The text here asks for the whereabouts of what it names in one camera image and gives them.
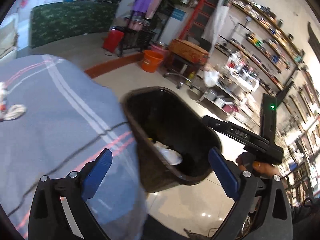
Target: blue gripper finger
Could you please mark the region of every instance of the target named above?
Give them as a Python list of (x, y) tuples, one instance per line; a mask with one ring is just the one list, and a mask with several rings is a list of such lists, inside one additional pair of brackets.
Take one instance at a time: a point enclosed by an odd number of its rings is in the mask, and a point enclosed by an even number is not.
[(210, 166), (217, 175), (223, 190), (229, 198), (237, 201), (239, 198), (239, 181), (228, 167), (227, 162), (230, 161), (227, 161), (222, 154), (218, 152), (217, 148), (209, 151)]
[(87, 201), (89, 198), (94, 197), (111, 164), (112, 153), (109, 149), (105, 149), (104, 154), (97, 161), (82, 183), (81, 197), (83, 201)]

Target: pink towel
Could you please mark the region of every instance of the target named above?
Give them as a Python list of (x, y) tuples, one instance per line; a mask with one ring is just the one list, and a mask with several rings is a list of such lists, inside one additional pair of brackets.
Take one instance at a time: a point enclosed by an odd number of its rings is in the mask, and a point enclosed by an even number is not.
[(151, 0), (151, 3), (146, 12), (146, 19), (152, 19), (161, 1), (162, 0)]

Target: blue sign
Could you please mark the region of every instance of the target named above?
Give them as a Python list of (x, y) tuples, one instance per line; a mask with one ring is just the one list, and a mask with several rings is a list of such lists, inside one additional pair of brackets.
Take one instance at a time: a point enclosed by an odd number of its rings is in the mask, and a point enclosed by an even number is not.
[(175, 8), (171, 14), (171, 17), (177, 19), (178, 21), (182, 21), (185, 14), (186, 12)]

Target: pink bucket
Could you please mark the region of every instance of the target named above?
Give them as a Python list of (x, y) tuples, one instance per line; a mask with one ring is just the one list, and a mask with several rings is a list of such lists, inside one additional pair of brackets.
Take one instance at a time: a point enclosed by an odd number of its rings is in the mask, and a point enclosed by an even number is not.
[(169, 55), (170, 51), (167, 49), (161, 49), (153, 44), (151, 44), (151, 50), (157, 53), (160, 53), (161, 55), (163, 55), (163, 60), (162, 62), (165, 62), (167, 56)]

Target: tiled floor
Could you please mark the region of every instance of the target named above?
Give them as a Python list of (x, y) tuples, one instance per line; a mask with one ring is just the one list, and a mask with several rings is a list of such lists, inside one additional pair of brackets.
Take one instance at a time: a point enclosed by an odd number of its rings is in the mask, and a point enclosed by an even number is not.
[[(223, 112), (206, 99), (201, 104), (196, 102), (199, 98), (197, 90), (190, 90), (187, 85), (178, 90), (174, 77), (167, 79), (162, 74), (163, 69), (147, 73), (138, 64), (133, 63), (101, 75), (95, 78), (95, 81), (112, 88), (119, 99), (130, 90), (151, 86), (167, 87), (185, 100), (200, 116), (207, 114), (224, 118)], [(234, 118), (230, 121), (240, 125)], [(218, 135), (222, 142), (224, 157), (234, 161), (243, 152), (244, 145), (225, 135), (219, 133)], [(212, 236), (233, 203), (233, 200), (224, 193), (214, 173), (197, 185), (180, 185), (150, 194), (148, 197), (149, 213), (165, 226), (184, 236), (186, 236), (184, 228), (193, 233)]]
[[(26, 47), (18, 51), (18, 57), (50, 54), (63, 57), (80, 69), (86, 70), (96, 64), (118, 58), (102, 48), (103, 38), (106, 35), (107, 33), (90, 33), (50, 42), (34, 49)], [(130, 52), (124, 51), (124, 56), (128, 54)]]

